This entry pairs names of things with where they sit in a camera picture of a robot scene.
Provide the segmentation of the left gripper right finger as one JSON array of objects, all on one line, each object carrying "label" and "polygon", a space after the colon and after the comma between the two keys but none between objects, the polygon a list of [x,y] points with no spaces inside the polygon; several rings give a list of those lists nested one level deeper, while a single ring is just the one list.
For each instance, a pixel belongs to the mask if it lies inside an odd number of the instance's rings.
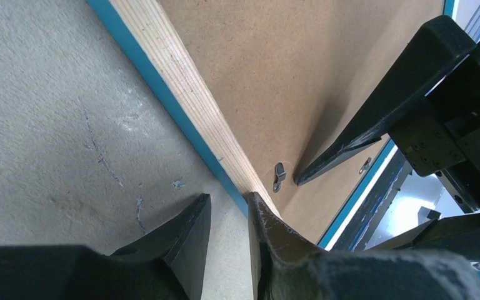
[{"label": "left gripper right finger", "polygon": [[255,299],[480,299],[480,278],[445,251],[327,251],[247,194]]}]

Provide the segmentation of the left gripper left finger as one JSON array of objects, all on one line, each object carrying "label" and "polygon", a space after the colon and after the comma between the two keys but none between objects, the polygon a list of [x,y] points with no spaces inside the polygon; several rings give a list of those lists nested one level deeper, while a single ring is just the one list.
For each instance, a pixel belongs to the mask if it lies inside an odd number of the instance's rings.
[{"label": "left gripper left finger", "polygon": [[0,246],[0,299],[200,299],[211,200],[111,255],[86,246]]}]

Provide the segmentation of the brown backing board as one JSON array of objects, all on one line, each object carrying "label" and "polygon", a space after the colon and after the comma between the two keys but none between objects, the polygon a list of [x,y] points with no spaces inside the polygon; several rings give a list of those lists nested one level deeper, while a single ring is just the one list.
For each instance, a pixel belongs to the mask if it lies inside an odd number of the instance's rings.
[{"label": "brown backing board", "polygon": [[262,183],[274,166],[286,180],[271,199],[283,219],[316,243],[336,217],[369,146],[297,186],[416,31],[442,1],[162,1],[161,6]]}]

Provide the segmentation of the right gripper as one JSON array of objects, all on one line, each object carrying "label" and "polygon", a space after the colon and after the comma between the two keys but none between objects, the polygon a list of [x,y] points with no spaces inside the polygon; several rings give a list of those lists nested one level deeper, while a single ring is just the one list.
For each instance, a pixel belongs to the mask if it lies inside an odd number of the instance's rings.
[{"label": "right gripper", "polygon": [[[425,22],[341,134],[294,175],[295,184],[318,178],[392,128],[418,175],[436,176],[463,212],[480,210],[480,41],[475,45],[450,16]],[[373,249],[437,249],[480,261],[480,213],[433,219]]]}]

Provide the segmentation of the blue wooden picture frame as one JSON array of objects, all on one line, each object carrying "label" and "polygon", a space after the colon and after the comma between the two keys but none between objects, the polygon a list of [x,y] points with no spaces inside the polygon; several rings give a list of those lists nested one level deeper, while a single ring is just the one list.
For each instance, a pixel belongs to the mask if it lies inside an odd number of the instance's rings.
[{"label": "blue wooden picture frame", "polygon": [[[278,193],[286,180],[284,165],[274,166],[272,188],[267,189],[161,2],[90,1],[89,5],[239,208],[246,208],[243,194],[257,191],[281,216],[271,194]],[[363,182],[370,170],[364,163],[359,172]]]}]

